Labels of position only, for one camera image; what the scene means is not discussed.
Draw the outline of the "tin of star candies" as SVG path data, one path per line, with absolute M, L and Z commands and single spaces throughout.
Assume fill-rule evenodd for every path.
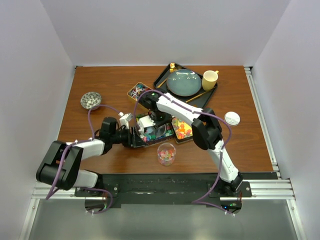
M 141 148 L 168 141 L 174 137 L 174 130 L 170 123 L 156 126 L 151 113 L 137 114 L 133 118 L 136 122 L 132 128 L 132 147 Z

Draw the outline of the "tin of gummy candies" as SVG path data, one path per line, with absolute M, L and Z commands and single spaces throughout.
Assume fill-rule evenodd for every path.
M 174 131 L 175 141 L 178 144 L 185 143 L 193 139 L 192 127 L 184 121 L 174 117 L 171 121 L 171 125 Z

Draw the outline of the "clear glass jar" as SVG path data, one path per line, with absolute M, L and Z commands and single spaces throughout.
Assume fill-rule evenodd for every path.
M 157 149 L 157 160 L 162 166 L 170 166 L 175 161 L 176 148 L 171 143 L 162 143 Z

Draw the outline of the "tin of lollipops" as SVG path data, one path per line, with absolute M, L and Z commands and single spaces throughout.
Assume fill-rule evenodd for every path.
M 139 96 L 148 90 L 151 90 L 151 88 L 142 82 L 138 82 L 127 92 L 126 95 L 133 104 L 136 104 Z

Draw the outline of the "metal scoop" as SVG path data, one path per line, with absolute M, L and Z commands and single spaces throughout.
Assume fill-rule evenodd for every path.
M 151 126 L 144 129 L 144 137 L 146 138 L 146 141 L 155 141 L 157 139 L 162 138 L 166 135 L 166 126 L 162 125 L 159 127 Z

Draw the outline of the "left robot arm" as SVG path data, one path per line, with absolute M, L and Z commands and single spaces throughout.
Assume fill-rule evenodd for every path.
M 98 173 L 81 170 L 81 161 L 105 155 L 113 145 L 121 144 L 125 148 L 140 148 L 146 143 L 137 135 L 133 127 L 117 127 L 114 117 L 103 119 L 98 136 L 75 142 L 52 142 L 36 172 L 36 180 L 50 185 L 50 192 L 62 189 L 85 188 L 92 196 L 99 196 L 104 184 Z

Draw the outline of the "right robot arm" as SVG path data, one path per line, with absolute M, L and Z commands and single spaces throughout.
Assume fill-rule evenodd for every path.
M 232 136 L 231 127 L 227 126 L 229 135 L 227 140 L 224 140 L 220 123 L 226 122 L 216 116 L 211 108 L 191 106 L 170 93 L 156 89 L 141 93 L 136 103 L 153 112 L 158 111 L 176 117 L 192 127 L 193 142 L 200 149 L 207 151 L 218 167 L 218 176 L 210 188 L 211 191 L 218 187 L 227 196 L 233 197 L 241 190 L 243 176 L 226 149 Z

